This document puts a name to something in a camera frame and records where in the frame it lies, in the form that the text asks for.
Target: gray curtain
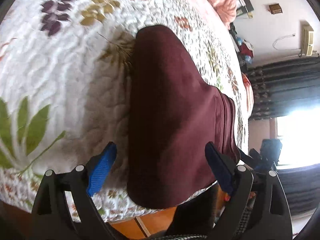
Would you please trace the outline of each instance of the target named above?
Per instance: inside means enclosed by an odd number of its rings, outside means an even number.
[[[320,202],[320,164],[278,170],[291,215],[305,213]]]
[[[250,119],[285,116],[320,106],[320,57],[275,62],[247,70],[254,94]]]

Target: quilted bedspread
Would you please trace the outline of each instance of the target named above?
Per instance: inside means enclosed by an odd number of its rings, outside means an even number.
[[[156,211],[136,205],[126,192],[129,59],[137,31],[156,24],[177,35],[208,84],[233,98],[236,142],[247,151],[239,64],[207,0],[16,0],[0,25],[2,201],[31,212],[46,170],[69,172],[113,141],[117,159],[92,197],[102,218]],[[70,192],[66,196],[79,221]]]

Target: air conditioner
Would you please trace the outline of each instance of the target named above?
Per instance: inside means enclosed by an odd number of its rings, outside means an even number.
[[[313,35],[314,30],[310,25],[303,26],[303,44],[302,44],[302,53],[306,56],[312,56],[313,52]]]

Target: dark blue gripper pad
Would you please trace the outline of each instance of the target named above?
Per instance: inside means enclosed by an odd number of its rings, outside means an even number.
[[[100,191],[111,170],[111,166],[116,160],[116,156],[117,147],[113,142],[111,142],[103,150],[100,160],[89,174],[89,184],[87,187],[87,193],[89,196],[93,196],[95,193]]]
[[[220,158],[218,150],[215,148],[212,142],[208,142],[204,148],[204,152],[205,158],[207,159],[207,162],[221,189],[231,196],[233,192],[233,176],[225,165],[224,161]]]

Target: wall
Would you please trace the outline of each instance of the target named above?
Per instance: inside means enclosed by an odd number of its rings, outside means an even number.
[[[263,139],[270,139],[269,119],[249,121],[249,149],[254,148],[260,152]]]
[[[320,50],[320,21],[306,0],[250,0],[254,11],[253,19],[247,15],[238,17],[235,21],[239,37],[249,41],[254,46],[252,66],[279,61],[299,51],[289,49],[301,48],[301,25],[308,22],[315,30],[315,48]],[[283,14],[272,15],[267,11],[269,4],[279,3]],[[296,34],[277,43],[274,41],[283,36]]]

